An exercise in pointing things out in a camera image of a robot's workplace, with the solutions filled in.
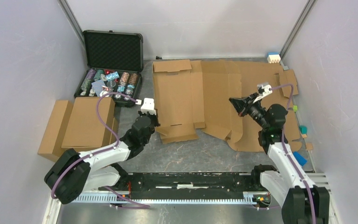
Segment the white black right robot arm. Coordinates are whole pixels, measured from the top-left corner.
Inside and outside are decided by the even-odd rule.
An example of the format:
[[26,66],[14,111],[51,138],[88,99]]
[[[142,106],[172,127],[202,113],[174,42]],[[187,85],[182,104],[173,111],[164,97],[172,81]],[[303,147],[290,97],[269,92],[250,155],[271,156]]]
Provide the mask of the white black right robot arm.
[[258,132],[260,146],[276,165],[250,178],[255,190],[267,189],[281,207],[285,224],[329,223],[330,194],[319,187],[302,169],[284,135],[288,110],[280,104],[269,108],[261,105],[258,93],[229,101],[240,117],[250,116],[262,129]]

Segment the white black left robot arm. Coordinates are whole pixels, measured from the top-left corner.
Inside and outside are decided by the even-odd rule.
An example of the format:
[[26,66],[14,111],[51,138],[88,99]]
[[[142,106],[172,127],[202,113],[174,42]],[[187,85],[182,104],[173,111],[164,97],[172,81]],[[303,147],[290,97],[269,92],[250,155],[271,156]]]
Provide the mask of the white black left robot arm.
[[128,184],[114,164],[140,154],[160,124],[156,109],[142,109],[131,128],[118,141],[91,151],[70,148],[59,157],[44,177],[51,198],[68,204],[84,191],[100,187],[123,190]]

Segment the lower flat cardboard sheet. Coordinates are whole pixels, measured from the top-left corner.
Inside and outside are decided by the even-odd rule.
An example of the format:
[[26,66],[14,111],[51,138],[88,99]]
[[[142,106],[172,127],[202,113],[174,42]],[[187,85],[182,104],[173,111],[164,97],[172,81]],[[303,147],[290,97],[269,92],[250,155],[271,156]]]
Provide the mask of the lower flat cardboard sheet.
[[234,143],[235,149],[267,151],[269,144],[284,142],[292,151],[300,150],[300,132],[297,126],[292,97],[298,94],[293,70],[284,70],[279,64],[236,62],[241,73],[241,96],[229,102],[241,118],[242,137]]

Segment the white blue toy block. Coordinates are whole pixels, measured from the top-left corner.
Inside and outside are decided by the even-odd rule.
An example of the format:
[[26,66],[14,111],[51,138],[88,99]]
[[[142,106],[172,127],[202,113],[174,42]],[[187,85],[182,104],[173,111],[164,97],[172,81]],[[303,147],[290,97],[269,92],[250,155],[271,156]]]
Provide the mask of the white blue toy block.
[[268,63],[280,63],[281,57],[279,52],[268,52],[267,53]]

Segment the teal toy block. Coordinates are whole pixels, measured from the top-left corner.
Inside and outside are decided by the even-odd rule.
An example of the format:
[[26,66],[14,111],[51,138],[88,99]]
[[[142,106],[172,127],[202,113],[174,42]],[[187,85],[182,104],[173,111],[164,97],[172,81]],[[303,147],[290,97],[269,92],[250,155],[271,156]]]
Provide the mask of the teal toy block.
[[307,134],[308,128],[306,126],[304,126],[304,125],[300,125],[299,126],[299,131],[300,131],[301,134]]

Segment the black poker chip case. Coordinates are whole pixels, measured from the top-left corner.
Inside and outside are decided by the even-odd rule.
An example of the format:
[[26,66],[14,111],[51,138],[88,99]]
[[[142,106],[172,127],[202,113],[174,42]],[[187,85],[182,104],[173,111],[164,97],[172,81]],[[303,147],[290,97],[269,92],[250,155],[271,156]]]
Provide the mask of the black poker chip case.
[[92,83],[102,80],[116,92],[112,96],[120,107],[133,107],[140,94],[144,68],[143,43],[140,33],[85,30],[83,32],[87,70],[74,97],[98,97]]

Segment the blue green striped block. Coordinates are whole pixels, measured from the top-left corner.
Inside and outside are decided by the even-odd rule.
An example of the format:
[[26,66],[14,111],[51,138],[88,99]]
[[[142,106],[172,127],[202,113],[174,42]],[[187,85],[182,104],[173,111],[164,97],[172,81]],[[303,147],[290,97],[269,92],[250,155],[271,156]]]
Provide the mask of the blue green striped block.
[[299,152],[293,152],[293,156],[301,167],[308,162]]

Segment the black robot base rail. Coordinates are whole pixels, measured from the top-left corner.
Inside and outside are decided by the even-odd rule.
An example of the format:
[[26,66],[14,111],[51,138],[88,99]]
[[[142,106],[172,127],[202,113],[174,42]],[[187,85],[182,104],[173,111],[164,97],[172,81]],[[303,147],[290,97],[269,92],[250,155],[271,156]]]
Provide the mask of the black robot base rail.
[[127,191],[131,199],[241,199],[243,193],[271,199],[256,176],[241,172],[129,173],[111,186]]

